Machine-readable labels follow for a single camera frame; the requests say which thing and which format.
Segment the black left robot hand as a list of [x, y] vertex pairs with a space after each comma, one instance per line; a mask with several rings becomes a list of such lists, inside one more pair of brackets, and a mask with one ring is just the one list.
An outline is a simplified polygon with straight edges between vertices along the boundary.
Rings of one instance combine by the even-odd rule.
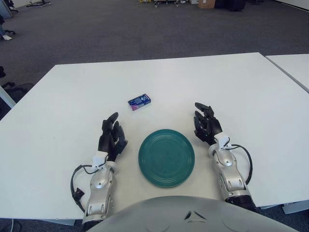
[[115, 162], [117, 156], [123, 152], [127, 145], [123, 128], [117, 121], [118, 116], [118, 112], [115, 112], [102, 122], [102, 135], [99, 138], [98, 151], [107, 153], [104, 162]]

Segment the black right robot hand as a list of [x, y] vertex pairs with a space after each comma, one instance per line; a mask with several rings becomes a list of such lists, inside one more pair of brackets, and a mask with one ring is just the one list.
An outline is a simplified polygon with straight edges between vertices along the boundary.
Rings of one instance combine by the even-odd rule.
[[206, 106], [201, 103], [195, 102], [195, 107], [200, 110], [195, 111], [194, 126], [195, 135], [202, 142], [206, 142], [208, 145], [215, 144], [214, 136], [222, 132], [219, 121], [214, 116], [214, 111], [211, 106]]

